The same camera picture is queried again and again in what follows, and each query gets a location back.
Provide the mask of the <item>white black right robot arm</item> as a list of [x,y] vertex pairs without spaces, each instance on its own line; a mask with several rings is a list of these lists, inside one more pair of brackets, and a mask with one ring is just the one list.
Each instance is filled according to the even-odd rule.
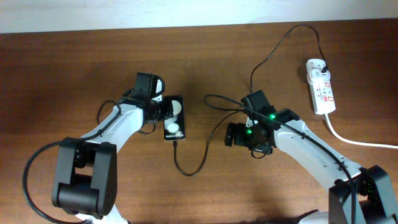
[[364,168],[316,136],[290,109],[277,111],[263,91],[238,103],[247,123],[229,123],[224,143],[251,154],[272,154],[275,148],[295,159],[328,193],[328,211],[315,210],[299,223],[397,223],[397,199],[387,172]]

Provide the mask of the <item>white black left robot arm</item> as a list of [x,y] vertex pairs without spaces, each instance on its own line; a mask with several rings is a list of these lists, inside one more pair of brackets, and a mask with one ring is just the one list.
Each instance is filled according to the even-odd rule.
[[113,103],[94,130],[60,143],[51,194],[55,207],[87,223],[127,223],[115,206],[117,155],[143,125],[172,116],[164,91],[160,76],[139,72],[134,87]]

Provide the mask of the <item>black smartphone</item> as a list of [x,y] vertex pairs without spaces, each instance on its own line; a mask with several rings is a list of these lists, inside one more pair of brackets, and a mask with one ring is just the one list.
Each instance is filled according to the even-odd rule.
[[170,96],[172,117],[164,120],[164,140],[176,141],[185,139],[185,115],[182,95]]

